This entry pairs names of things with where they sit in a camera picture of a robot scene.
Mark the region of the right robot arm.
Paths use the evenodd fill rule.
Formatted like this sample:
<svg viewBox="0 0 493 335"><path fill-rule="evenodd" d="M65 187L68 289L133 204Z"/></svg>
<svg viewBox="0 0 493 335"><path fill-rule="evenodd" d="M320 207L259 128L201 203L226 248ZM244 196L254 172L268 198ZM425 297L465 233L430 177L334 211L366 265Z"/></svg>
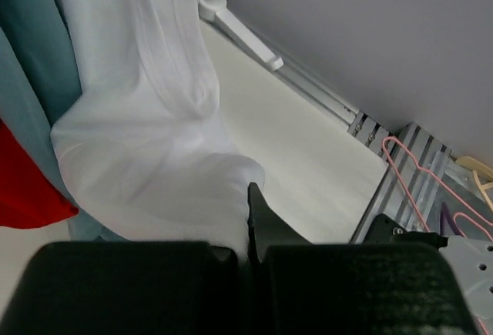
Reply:
<svg viewBox="0 0 493 335"><path fill-rule="evenodd" d="M377 290L379 334L490 334L492 244L436 232L407 231L390 217L374 218L363 242L396 252L403 283Z"/></svg>

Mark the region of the blue grey t shirt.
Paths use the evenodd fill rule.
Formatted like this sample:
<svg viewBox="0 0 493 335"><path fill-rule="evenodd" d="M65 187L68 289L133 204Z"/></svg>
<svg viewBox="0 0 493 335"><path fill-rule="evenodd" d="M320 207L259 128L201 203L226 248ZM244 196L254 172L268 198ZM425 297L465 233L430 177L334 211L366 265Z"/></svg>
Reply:
<svg viewBox="0 0 493 335"><path fill-rule="evenodd" d="M106 231L69 195L50 132L82 94L72 43L55 0L1 0L1 124L78 214L63 220L74 240Z"/></svg>

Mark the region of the white t shirt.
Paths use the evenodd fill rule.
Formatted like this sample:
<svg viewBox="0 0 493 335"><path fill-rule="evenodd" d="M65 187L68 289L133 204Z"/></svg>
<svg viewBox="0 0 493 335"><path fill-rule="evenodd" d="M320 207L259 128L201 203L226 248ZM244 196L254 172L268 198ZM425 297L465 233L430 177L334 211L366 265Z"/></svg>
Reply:
<svg viewBox="0 0 493 335"><path fill-rule="evenodd" d="M199 240L245 256L247 188L200 31L199 0L56 0L82 95L53 126L66 188L126 240Z"/></svg>

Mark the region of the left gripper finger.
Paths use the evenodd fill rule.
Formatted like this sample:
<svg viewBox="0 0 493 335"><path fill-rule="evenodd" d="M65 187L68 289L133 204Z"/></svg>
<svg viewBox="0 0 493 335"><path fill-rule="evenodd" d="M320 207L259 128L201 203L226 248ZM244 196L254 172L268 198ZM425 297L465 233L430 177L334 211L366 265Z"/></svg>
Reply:
<svg viewBox="0 0 493 335"><path fill-rule="evenodd" d="M262 263L270 247L310 245L308 240L270 208L256 183L249 184L247 200L249 206L248 255L251 263Z"/></svg>

